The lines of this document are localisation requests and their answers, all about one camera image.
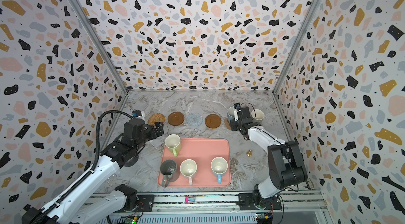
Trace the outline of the brown rattan woven coaster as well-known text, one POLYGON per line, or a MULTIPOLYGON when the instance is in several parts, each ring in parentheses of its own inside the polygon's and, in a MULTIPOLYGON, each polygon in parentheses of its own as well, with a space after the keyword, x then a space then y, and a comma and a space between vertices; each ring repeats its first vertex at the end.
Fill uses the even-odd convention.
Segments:
POLYGON ((166 120, 165 116, 161 113, 155 113, 153 115, 150 116, 149 120, 148 120, 148 124, 155 126, 156 122, 160 122, 160 123, 164 123, 166 120))

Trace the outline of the cork paw coaster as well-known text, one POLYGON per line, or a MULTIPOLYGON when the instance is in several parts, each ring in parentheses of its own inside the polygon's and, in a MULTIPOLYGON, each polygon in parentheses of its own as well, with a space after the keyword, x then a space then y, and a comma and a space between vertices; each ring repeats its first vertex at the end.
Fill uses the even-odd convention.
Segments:
POLYGON ((226 118, 226 119, 224 120, 224 124, 225 124, 225 127, 226 127, 227 129, 231 130, 231 126, 230 126, 230 122, 229 122, 228 118, 226 118))

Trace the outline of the dark brown wooden coaster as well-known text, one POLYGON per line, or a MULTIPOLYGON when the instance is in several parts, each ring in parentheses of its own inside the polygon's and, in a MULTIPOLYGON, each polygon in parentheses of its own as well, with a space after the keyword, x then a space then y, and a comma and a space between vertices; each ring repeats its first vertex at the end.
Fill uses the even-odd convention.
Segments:
POLYGON ((168 123, 172 126, 179 126, 184 122, 184 114, 181 112, 173 112, 168 116, 168 123))

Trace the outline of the green mug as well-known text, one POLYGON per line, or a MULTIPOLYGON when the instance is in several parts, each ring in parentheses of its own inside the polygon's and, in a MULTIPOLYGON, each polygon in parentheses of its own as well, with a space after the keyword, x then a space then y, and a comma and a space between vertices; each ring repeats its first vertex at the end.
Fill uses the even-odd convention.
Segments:
POLYGON ((171 134, 165 139, 166 148, 174 155, 178 157, 178 154, 181 150, 181 138, 179 135, 171 134))

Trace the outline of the light brown wooden coaster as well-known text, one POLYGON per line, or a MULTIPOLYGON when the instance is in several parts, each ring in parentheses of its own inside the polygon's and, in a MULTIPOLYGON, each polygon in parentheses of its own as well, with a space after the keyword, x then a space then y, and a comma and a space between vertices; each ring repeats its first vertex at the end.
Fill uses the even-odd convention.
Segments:
POLYGON ((217 114, 209 114, 205 118, 205 125, 210 129, 216 129, 221 125, 221 117, 217 114))

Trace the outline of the light blue woven coaster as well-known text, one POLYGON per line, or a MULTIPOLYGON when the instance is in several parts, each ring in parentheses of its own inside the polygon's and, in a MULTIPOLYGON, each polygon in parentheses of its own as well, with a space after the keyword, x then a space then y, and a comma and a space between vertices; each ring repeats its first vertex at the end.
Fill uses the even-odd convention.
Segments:
POLYGON ((203 122, 203 117, 199 113, 192 113, 186 118, 187 124, 191 127, 199 127, 203 122))

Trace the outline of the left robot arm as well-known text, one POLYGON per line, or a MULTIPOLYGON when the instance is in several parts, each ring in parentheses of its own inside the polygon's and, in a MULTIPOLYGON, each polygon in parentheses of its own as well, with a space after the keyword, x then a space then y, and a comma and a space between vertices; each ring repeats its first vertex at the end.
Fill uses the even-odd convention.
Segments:
POLYGON ((57 197, 36 209, 26 205, 23 224, 96 224, 118 211, 133 211, 139 207, 136 189, 119 185, 100 201, 83 208, 83 204, 93 193, 122 167, 133 166, 148 141, 164 134, 163 123, 149 125, 144 113, 136 110, 131 114, 117 111, 127 116, 123 133, 104 149, 100 147, 100 128, 103 118, 114 110, 100 115, 96 124, 96 148, 93 164, 67 189, 57 197))

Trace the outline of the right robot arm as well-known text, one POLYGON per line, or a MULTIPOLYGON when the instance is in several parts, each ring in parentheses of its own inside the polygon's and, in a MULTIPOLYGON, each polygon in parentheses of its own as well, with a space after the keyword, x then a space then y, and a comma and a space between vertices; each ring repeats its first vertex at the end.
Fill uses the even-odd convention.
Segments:
POLYGON ((230 120, 232 131, 238 131, 246 141, 260 146, 268 157, 268 177, 254 187, 252 197, 246 205, 253 204, 258 209, 265 209, 273 203, 277 195, 290 186, 299 186, 307 181, 303 155, 296 141, 277 138, 251 115, 248 107, 236 103, 233 105, 233 118, 230 120))

